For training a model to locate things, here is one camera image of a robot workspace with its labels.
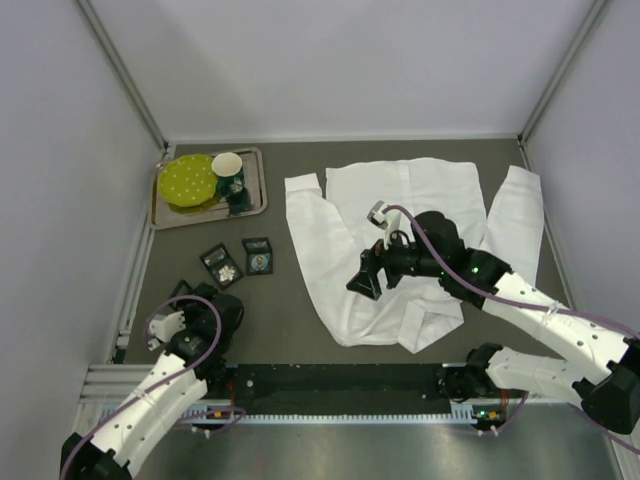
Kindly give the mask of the sparkly snowflake brooch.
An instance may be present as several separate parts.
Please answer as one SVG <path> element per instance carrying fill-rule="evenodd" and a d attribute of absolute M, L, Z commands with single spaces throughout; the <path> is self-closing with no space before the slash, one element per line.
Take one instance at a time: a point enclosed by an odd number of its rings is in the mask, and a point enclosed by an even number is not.
<path fill-rule="evenodd" d="M 236 271 L 233 267 L 225 265 L 218 270 L 218 274 L 221 283 L 228 283 L 234 280 Z"/>

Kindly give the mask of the white shirt garment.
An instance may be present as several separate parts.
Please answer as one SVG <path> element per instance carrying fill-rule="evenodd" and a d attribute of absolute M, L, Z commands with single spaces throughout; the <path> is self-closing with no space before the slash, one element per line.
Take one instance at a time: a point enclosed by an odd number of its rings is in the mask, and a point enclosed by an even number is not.
<path fill-rule="evenodd" d="M 475 164 L 434 158 L 356 163 L 285 181 L 286 219 L 314 308 L 342 346 L 399 344 L 417 353 L 464 322 L 434 278 L 403 278 L 379 300 L 347 290 L 361 252 L 380 238 L 366 218 L 378 201 L 413 215 L 439 211 L 472 248 L 506 261 L 535 284 L 544 230 L 538 175 L 508 169 L 485 206 Z"/>

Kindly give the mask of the round clear blue brooch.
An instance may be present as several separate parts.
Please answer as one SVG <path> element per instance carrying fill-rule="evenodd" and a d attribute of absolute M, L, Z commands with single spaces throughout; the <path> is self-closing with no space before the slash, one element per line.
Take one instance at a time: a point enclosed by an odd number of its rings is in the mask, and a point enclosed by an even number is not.
<path fill-rule="evenodd" d="M 267 271 L 270 268 L 270 255 L 266 253 L 252 255 L 250 266 L 253 271 Z"/>

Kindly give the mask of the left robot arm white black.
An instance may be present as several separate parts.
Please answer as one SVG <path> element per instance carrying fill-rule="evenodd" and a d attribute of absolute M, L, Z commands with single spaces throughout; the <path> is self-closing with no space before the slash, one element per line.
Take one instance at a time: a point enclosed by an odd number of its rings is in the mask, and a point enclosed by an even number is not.
<path fill-rule="evenodd" d="M 174 296 L 149 316 L 145 341 L 162 352 L 125 400 L 61 449 L 62 479 L 132 479 L 155 446 L 209 393 L 226 387 L 225 354 L 243 302 L 211 286 Z"/>

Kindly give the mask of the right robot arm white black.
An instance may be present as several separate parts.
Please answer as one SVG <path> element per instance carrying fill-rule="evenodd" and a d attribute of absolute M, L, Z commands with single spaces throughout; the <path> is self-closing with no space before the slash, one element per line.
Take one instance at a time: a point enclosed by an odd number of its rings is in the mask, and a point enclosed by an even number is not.
<path fill-rule="evenodd" d="M 609 432 L 634 431 L 639 422 L 637 332 L 552 299 L 507 262 L 466 246 L 455 223 L 438 211 L 412 216 L 399 205 L 379 202 L 368 220 L 384 236 L 361 253 L 349 291 L 379 299 L 380 273 L 390 289 L 405 277 L 435 278 L 453 298 L 508 322 L 558 355 L 552 359 L 485 344 L 466 361 L 474 387 L 552 397 Z"/>

